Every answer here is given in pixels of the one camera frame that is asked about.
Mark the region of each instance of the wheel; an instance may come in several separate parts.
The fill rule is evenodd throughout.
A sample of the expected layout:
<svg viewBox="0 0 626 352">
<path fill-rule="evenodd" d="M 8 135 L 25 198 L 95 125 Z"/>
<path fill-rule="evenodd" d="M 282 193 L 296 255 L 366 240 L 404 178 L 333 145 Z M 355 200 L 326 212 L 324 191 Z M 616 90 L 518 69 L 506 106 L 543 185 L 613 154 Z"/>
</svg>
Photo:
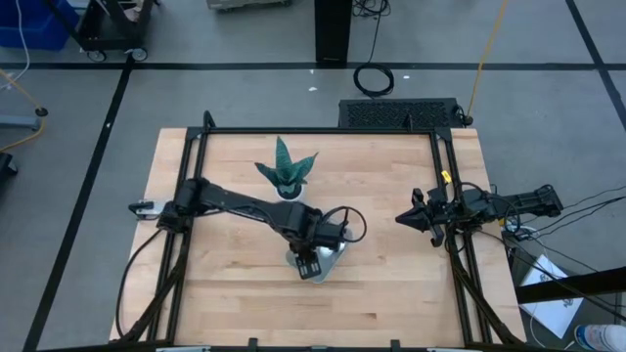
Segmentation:
<svg viewBox="0 0 626 352">
<path fill-rule="evenodd" d="M 89 58 L 89 60 L 94 63 L 103 63 L 107 60 L 107 54 L 105 54 L 105 52 L 102 50 L 91 51 L 87 52 L 87 58 Z"/>
<path fill-rule="evenodd" d="M 133 51 L 131 52 L 131 55 L 133 59 L 138 63 L 148 58 L 148 52 L 144 48 L 133 49 Z"/>
<path fill-rule="evenodd" d="M 9 165 L 7 165 L 7 170 L 9 170 L 10 175 L 15 176 L 18 174 L 18 166 L 12 160 L 9 161 Z"/>
</svg>

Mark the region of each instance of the yellow cable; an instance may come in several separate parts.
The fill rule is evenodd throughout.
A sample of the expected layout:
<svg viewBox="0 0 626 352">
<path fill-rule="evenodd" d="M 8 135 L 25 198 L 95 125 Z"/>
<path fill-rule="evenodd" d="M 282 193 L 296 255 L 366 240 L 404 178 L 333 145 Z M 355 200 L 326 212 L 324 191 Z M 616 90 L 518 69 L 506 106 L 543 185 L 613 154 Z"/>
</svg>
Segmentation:
<svg viewBox="0 0 626 352">
<path fill-rule="evenodd" d="M 30 102 L 35 105 L 36 109 L 40 109 L 41 108 L 41 104 L 39 104 L 39 102 L 37 102 L 34 98 L 32 98 L 32 96 L 30 94 L 28 94 L 28 92 L 26 92 L 25 89 L 23 89 L 21 87 L 21 85 L 16 82 L 15 80 L 13 80 L 13 78 L 11 78 L 11 76 L 9 76 L 9 74 L 7 74 L 7 72 L 5 72 L 2 68 L 0 68 L 0 75 L 4 76 L 4 78 L 6 80 L 9 81 L 9 83 L 11 83 L 14 87 L 18 88 L 18 90 L 24 94 L 24 96 L 30 100 Z"/>
<path fill-rule="evenodd" d="M 28 141 L 30 141 L 31 139 L 35 139 L 37 137 L 39 137 L 39 135 L 43 132 L 43 129 L 46 127 L 46 119 L 44 117 L 41 118 L 41 125 L 39 126 L 39 129 L 37 130 L 37 132 L 31 134 L 30 136 L 21 139 L 15 143 L 12 143 L 8 146 L 3 147 L 2 149 L 0 149 L 0 153 L 3 153 L 11 148 L 17 147 L 20 144 L 26 143 Z"/>
<path fill-rule="evenodd" d="M 468 116 L 470 116 L 471 107 L 473 106 L 473 99 L 476 96 L 476 90 L 478 89 L 478 82 L 480 81 L 480 74 L 482 73 L 482 65 L 485 63 L 487 57 L 489 56 L 489 53 L 491 52 L 491 45 L 493 44 L 493 40 L 496 37 L 498 29 L 500 29 L 500 23 L 502 23 L 502 18 L 505 15 L 505 9 L 507 8 L 507 4 L 509 4 L 509 0 L 503 0 L 502 6 L 500 7 L 500 13 L 498 14 L 498 19 L 496 20 L 496 24 L 494 24 L 493 26 L 493 30 L 491 31 L 491 35 L 489 36 L 489 41 L 487 42 L 487 46 L 485 47 L 485 51 L 480 58 L 478 71 L 476 72 L 476 79 L 473 82 L 473 88 L 471 90 L 471 99 L 469 99 Z"/>
<path fill-rule="evenodd" d="M 4 78 L 5 78 L 6 80 L 8 80 L 8 81 L 9 81 L 9 83 L 11 83 L 14 87 L 18 88 L 18 90 L 19 90 L 22 94 L 24 94 L 24 96 L 25 96 L 25 97 L 26 97 L 26 98 L 27 98 L 27 99 L 28 99 L 31 103 L 33 103 L 33 104 L 35 105 L 35 108 L 36 108 L 36 109 L 38 109 L 38 110 L 39 110 L 39 109 L 42 109 L 42 107 L 41 107 L 41 105 L 39 104 L 39 102 L 37 102 L 34 98 L 32 98 L 32 96 L 31 96 L 30 94 L 28 94 L 28 92 L 26 92 L 26 90 L 25 90 L 25 89 L 23 89 L 23 88 L 21 87 L 21 85 L 20 85 L 20 84 L 18 84 L 18 82 L 16 82 L 15 80 L 13 80 L 13 79 L 11 78 L 11 76 L 9 76 L 9 75 L 7 74 L 7 72 L 5 72 L 2 68 L 0 68 L 0 75 L 4 76 Z M 5 146 L 5 147 L 0 148 L 0 153 L 3 153 L 3 152 L 5 152 L 5 151 L 7 151 L 7 150 L 9 150 L 9 149 L 11 149 L 11 148 L 17 147 L 17 146 L 19 146 L 19 145 L 21 145 L 21 144 L 23 144 L 23 143 L 26 143 L 26 142 L 28 142 L 28 141 L 30 141 L 30 140 L 32 140 L 32 139 L 35 139 L 35 138 L 39 137 L 39 135 L 41 135 L 41 133 L 43 133 L 43 130 L 44 130 L 44 128 L 45 128 L 45 127 L 46 127 L 46 119 L 45 119 L 44 117 L 42 117 L 42 118 L 41 118 L 41 125 L 39 126 L 39 129 L 37 130 L 37 132 L 35 132 L 35 133 L 31 134 L 30 136 L 28 136 L 28 137 L 26 137 L 26 138 L 23 138 L 23 139 L 21 139 L 21 140 L 17 141 L 17 142 L 15 142 L 15 143 L 12 143 L 12 144 L 10 144 L 10 145 L 8 145 L 8 146 Z"/>
</svg>

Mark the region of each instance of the wooden table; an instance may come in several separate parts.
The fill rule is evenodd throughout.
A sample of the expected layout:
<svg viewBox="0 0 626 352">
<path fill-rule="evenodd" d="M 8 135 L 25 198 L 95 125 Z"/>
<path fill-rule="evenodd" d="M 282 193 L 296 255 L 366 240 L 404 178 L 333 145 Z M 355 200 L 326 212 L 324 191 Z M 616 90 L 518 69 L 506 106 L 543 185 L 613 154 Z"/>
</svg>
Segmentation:
<svg viewBox="0 0 626 352">
<path fill-rule="evenodd" d="M 146 198 L 172 198 L 184 136 L 185 129 L 160 131 Z M 453 130 L 453 136 L 461 178 L 489 189 L 476 131 Z M 261 346 L 380 347 L 390 339 L 405 347 L 463 346 L 448 253 L 433 248 L 428 233 L 394 222 L 411 207 L 413 188 L 436 187 L 428 137 L 282 137 L 293 159 L 319 152 L 307 178 L 306 202 L 323 210 L 358 208 L 368 221 L 367 237 L 347 249 L 326 282 L 315 285 L 287 265 L 288 245 L 267 225 L 230 214 L 198 219 L 176 343 L 246 345 L 257 337 Z M 203 176 L 226 189 L 276 200 L 253 165 L 273 164 L 275 144 L 276 135 L 210 135 Z M 443 144 L 440 150 L 444 153 Z M 358 219 L 351 220 L 360 229 Z M 499 234 L 496 224 L 484 229 Z M 133 251 L 154 231 L 155 222 L 139 223 Z M 153 297 L 164 238 L 146 248 L 130 271 L 122 308 L 126 329 Z M 476 234 L 474 246 L 485 297 L 524 338 L 502 244 Z M 474 340 L 479 340 L 469 297 L 468 302 Z M 169 303 L 162 316 L 168 311 Z M 165 325 L 163 319 L 159 336 Z"/>
</svg>

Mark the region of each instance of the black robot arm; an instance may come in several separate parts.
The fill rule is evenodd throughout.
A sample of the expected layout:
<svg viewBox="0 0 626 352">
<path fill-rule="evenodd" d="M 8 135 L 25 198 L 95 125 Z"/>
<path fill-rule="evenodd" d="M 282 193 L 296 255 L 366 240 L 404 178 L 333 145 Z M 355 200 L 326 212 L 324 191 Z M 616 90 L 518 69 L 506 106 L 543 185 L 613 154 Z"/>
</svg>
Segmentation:
<svg viewBox="0 0 626 352">
<path fill-rule="evenodd" d="M 192 218 L 222 212 L 266 223 L 281 235 L 295 254 L 303 280 L 321 274 L 316 247 L 338 250 L 345 242 L 347 220 L 331 223 L 320 209 L 301 202 L 268 202 L 225 190 L 203 178 L 183 182 L 174 200 L 165 205 L 157 226 L 183 233 L 191 229 Z"/>
<path fill-rule="evenodd" d="M 413 208 L 398 215 L 395 221 L 414 229 L 431 231 L 433 246 L 443 243 L 441 225 L 454 225 L 461 230 L 476 230 L 481 225 L 513 215 L 534 214 L 556 217 L 563 209 L 559 196 L 550 185 L 524 194 L 499 196 L 483 191 L 474 184 L 471 189 L 460 192 L 458 198 L 448 202 L 445 194 L 434 189 L 428 191 L 428 201 L 420 189 L 414 189 L 411 198 Z"/>
</svg>

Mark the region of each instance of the concrete floor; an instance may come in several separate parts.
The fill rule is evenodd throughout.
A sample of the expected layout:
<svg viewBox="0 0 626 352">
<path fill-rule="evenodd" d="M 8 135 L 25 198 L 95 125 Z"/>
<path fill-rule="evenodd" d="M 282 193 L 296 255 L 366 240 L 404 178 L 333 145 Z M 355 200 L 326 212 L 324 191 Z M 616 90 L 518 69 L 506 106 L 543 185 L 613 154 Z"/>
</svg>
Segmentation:
<svg viewBox="0 0 626 352">
<path fill-rule="evenodd" d="M 162 1 L 151 22 L 149 62 L 314 61 L 311 0 L 220 15 L 200 0 Z M 626 29 L 619 18 L 626 3 L 576 4 L 604 61 L 626 63 L 618 34 Z M 380 25 L 375 61 L 476 63 L 499 5 L 395 0 Z M 375 26 L 372 19 L 353 19 L 351 62 L 367 60 Z M 31 56 L 39 63 L 87 62 L 71 41 L 60 53 Z M 0 67 L 22 61 L 22 51 L 0 49 Z M 109 53 L 109 62 L 123 61 L 120 53 Z M 593 61 L 565 2 L 514 0 L 489 62 Z M 384 78 L 364 75 L 373 88 L 383 84 Z M 455 97 L 467 106 L 475 71 L 397 69 L 394 75 L 388 98 Z M 626 94 L 626 72 L 610 76 Z M 34 69 L 21 81 L 50 116 L 41 138 L 12 150 L 21 173 L 0 196 L 2 350 L 22 349 L 119 77 L 118 70 Z M 126 205 L 144 192 L 160 128 L 199 125 L 204 110 L 220 126 L 336 126 L 338 101 L 358 98 L 352 70 L 132 71 L 39 348 L 108 340 L 135 228 Z M 0 91 L 0 111 L 32 114 L 15 91 Z M 624 127 L 596 71 L 485 71 L 472 115 L 491 182 L 502 194 L 551 183 L 570 204 L 626 184 Z M 0 145 L 26 134 L 2 130 Z M 597 269 L 623 266 L 624 213 L 626 203 L 610 205 L 546 237 L 546 244 Z"/>
</svg>

